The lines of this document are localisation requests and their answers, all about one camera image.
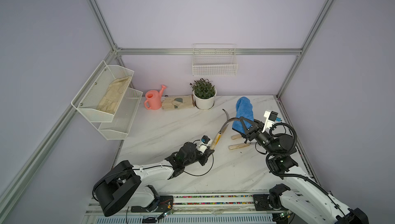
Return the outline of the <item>sickle with wooden handle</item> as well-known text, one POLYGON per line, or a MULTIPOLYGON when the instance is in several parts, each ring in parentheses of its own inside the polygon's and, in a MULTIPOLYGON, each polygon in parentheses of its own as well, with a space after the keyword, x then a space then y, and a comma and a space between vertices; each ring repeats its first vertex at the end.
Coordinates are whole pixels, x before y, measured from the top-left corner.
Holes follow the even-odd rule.
POLYGON ((229 150, 236 150, 236 149, 241 149, 241 148, 245 148, 248 147, 250 145, 252 145, 254 143, 240 143, 240 144, 235 144, 235 145, 230 145, 228 147, 229 150))
POLYGON ((224 113, 225 113, 225 115, 226 115, 226 121, 225 121, 225 123, 223 124, 223 126, 222 126, 222 128, 221 128, 221 132, 223 133, 223 132, 226 130, 228 124, 229 124, 229 119, 230 119, 230 117, 229 117, 228 112, 227 112, 225 109, 222 109, 222 110, 224 111, 224 113))
POLYGON ((241 134, 236 134, 236 135, 231 136, 232 140, 236 140, 236 139, 239 139, 239 138, 242 138, 241 134))
POLYGON ((223 124, 223 126, 221 127, 220 131, 217 133, 216 137, 214 138, 214 140, 213 140, 213 142, 212 142, 212 144, 211 144, 211 146, 210 146, 210 149, 211 149, 211 150, 214 150, 214 149, 215 149, 215 147, 216 147, 216 145, 218 144, 218 142, 219 142, 219 140, 220 140, 222 134, 225 132, 225 130, 226 130, 228 124, 231 123, 231 122, 234 122, 234 121, 240 121, 240 119, 239 119, 239 118, 231 118, 231 119, 227 120, 227 121, 223 124))

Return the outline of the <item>sickle with wooden handle middle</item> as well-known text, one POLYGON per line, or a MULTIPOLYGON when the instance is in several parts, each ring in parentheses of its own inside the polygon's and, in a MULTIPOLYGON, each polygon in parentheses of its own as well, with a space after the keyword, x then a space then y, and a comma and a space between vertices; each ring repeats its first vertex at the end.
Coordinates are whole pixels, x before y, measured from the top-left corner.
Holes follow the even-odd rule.
POLYGON ((250 145, 252 145, 254 143, 240 143, 240 144, 235 144, 235 145, 230 145, 228 147, 229 150, 236 150, 236 149, 241 149, 241 148, 245 148, 248 147, 250 145))

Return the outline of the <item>blue fluffy rag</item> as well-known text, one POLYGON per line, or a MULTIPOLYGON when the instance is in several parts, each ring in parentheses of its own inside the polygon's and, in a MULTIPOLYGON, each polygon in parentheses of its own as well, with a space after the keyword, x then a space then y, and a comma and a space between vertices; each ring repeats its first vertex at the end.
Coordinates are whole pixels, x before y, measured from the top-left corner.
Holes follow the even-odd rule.
MULTIPOLYGON (((249 120, 254 120, 253 105, 249 98, 243 96, 238 99, 236 103, 236 117, 245 117, 249 120)), ((242 131, 241 123, 239 121, 234 121, 232 129, 240 133, 242 131)))

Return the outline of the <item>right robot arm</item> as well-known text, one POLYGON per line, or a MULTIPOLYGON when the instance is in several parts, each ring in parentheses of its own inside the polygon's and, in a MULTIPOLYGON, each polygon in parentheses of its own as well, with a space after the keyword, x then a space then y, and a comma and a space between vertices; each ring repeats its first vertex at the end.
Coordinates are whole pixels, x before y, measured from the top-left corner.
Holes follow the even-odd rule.
POLYGON ((359 208, 351 209, 316 181, 291 157, 296 153, 298 137, 286 123, 275 123, 270 129, 258 120, 244 117, 242 135, 256 141, 266 151, 265 163, 270 173, 283 183, 270 189, 268 204, 272 209, 286 208, 309 224, 367 224, 368 216, 359 208))

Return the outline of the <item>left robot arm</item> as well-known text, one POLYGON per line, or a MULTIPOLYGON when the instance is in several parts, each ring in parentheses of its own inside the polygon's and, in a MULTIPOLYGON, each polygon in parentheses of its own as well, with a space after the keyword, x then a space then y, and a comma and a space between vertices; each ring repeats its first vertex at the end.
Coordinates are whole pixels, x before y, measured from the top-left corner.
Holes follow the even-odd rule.
POLYGON ((204 166, 214 155, 211 140, 203 138, 198 144, 186 142, 179 151, 163 161, 149 165, 132 165, 121 161, 94 186, 92 195, 105 217, 110 217, 129 205, 146 212, 156 211, 162 205, 154 183, 185 174, 185 168, 194 163, 204 166))

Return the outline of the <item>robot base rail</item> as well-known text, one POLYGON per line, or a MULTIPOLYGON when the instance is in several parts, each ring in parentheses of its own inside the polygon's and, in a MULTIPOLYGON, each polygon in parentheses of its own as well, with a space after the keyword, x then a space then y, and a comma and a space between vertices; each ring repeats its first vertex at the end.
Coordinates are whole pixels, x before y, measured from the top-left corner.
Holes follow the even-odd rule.
POLYGON ((154 212, 126 206, 106 217, 98 203, 88 205, 84 224, 302 224, 287 210, 257 210, 254 193, 166 194, 154 212))

